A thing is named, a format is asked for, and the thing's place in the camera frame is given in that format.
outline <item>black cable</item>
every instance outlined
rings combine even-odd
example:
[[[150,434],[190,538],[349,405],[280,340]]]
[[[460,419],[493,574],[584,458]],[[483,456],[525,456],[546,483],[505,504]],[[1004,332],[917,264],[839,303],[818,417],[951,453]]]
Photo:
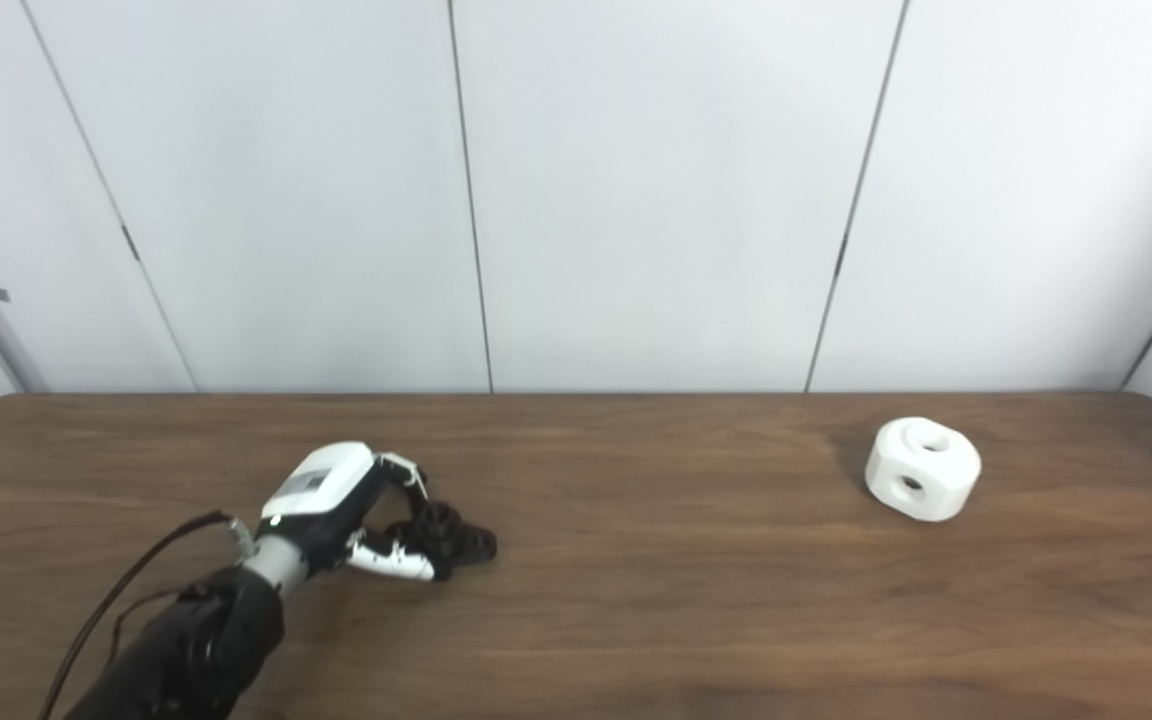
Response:
[[[123,637],[123,620],[127,620],[128,615],[136,612],[138,607],[145,605],[145,602],[153,602],[154,600],[162,600],[165,597],[173,597],[175,594],[183,593],[188,588],[170,588],[165,589],[165,591],[151,592],[150,594],[142,597],[132,605],[127,607],[127,611],[119,612],[118,617],[114,619],[114,632],[109,635],[109,657],[105,659],[105,667],[109,667],[114,664],[115,657],[118,657],[118,642],[119,638]]]
[[[206,515],[197,516],[195,520],[188,520],[185,523],[180,525],[180,528],[172,530],[167,533],[160,541],[154,543],[154,547],[145,551],[145,555],[141,556],[141,560],[134,562],[131,568],[128,568],[127,573],[123,574],[122,578],[119,578],[114,583],[114,588],[109,589],[108,593],[105,593],[104,600],[100,600],[100,605],[96,606],[96,611],[92,611],[90,617],[88,617],[86,623],[78,630],[77,637],[74,637],[74,643],[70,643],[69,650],[65,652],[65,659],[60,661],[60,667],[56,669],[56,675],[51,680],[51,688],[47,688],[47,696],[41,702],[41,710],[38,710],[38,720],[47,720],[51,717],[51,711],[56,706],[56,700],[60,697],[60,688],[65,687],[65,679],[69,676],[69,669],[74,666],[74,660],[78,659],[78,652],[83,649],[83,643],[88,642],[88,636],[92,634],[96,629],[96,623],[100,623],[100,619],[105,615],[105,611],[109,609],[111,605],[118,600],[119,593],[123,592],[128,583],[136,578],[141,570],[145,569],[146,564],[150,564],[151,560],[154,560],[157,553],[162,552],[162,548],[169,546],[180,538],[195,532],[195,530],[205,528],[207,525],[214,525],[218,523],[228,523],[230,518],[229,515],[225,515],[223,511],[212,510],[207,511]]]

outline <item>hole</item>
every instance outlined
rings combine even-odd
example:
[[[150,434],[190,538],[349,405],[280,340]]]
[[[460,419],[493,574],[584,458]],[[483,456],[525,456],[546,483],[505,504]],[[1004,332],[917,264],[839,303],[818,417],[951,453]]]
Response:
[[[922,502],[923,498],[927,497],[927,492],[923,491],[923,483],[909,475],[900,475],[892,480],[892,494],[904,502]]]
[[[950,437],[933,429],[920,429],[915,441],[924,450],[946,452],[950,448]]]

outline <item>robotic arm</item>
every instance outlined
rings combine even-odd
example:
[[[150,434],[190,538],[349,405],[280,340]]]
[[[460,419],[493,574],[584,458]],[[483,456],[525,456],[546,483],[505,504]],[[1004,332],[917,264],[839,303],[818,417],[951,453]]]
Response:
[[[362,520],[389,487],[411,520],[376,533]],[[283,638],[283,601],[343,564],[410,579],[448,579],[495,556],[495,537],[431,502],[410,460],[362,442],[312,452],[262,509],[247,556],[189,585],[146,624],[67,720],[223,720]]]

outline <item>wooden table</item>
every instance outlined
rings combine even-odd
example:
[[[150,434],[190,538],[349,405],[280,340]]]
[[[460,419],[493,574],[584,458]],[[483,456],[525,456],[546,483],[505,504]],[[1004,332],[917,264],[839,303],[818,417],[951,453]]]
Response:
[[[984,458],[945,524],[863,491],[874,430],[914,414]],[[316,578],[235,717],[1152,717],[1135,395],[6,397],[0,717],[35,714],[150,543],[212,507],[255,518],[348,438],[419,461],[500,556],[447,584]],[[127,597],[232,558],[191,537]]]

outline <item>black object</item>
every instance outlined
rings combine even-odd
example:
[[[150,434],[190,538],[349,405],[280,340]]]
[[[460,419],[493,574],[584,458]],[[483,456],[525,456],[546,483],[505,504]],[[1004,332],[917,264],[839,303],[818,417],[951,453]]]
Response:
[[[434,566],[434,579],[448,579],[462,564],[480,564],[497,553],[495,537],[486,529],[468,524],[446,502],[426,502],[416,518],[391,525],[385,533],[408,548],[424,553]]]
[[[47,696],[41,700],[41,707],[38,710],[38,720],[47,720],[47,717],[51,717],[52,708],[56,706],[56,698],[60,697],[60,689],[65,687],[65,679],[68,679],[69,669],[74,666],[74,660],[78,659],[78,652],[83,649],[83,643],[88,642],[88,637],[96,629],[96,623],[100,623],[105,611],[108,611],[111,605],[114,605],[114,601],[118,600],[119,594],[123,593],[123,589],[127,588],[128,583],[131,583],[132,578],[136,578],[136,575],[141,574],[141,570],[145,569],[145,566],[150,564],[151,560],[154,560],[157,553],[162,552],[162,548],[169,546],[169,544],[195,532],[197,529],[218,523],[228,523],[229,520],[232,520],[230,516],[225,515],[223,511],[212,510],[207,511],[206,515],[197,516],[195,520],[184,521],[177,529],[172,530],[160,541],[154,543],[154,546],[145,551],[145,555],[142,555],[141,560],[132,562],[131,568],[128,568],[123,577],[114,583],[114,588],[111,588],[108,593],[105,593],[99,605],[96,606],[96,611],[92,611],[91,616],[88,616],[86,623],[83,623],[83,627],[78,630],[76,637],[74,637],[74,643],[69,644],[69,650],[65,651],[65,659],[60,661],[56,675],[51,680],[51,688],[47,688]]]
[[[225,568],[151,620],[65,719],[223,719],[282,641],[275,589],[251,570]]]

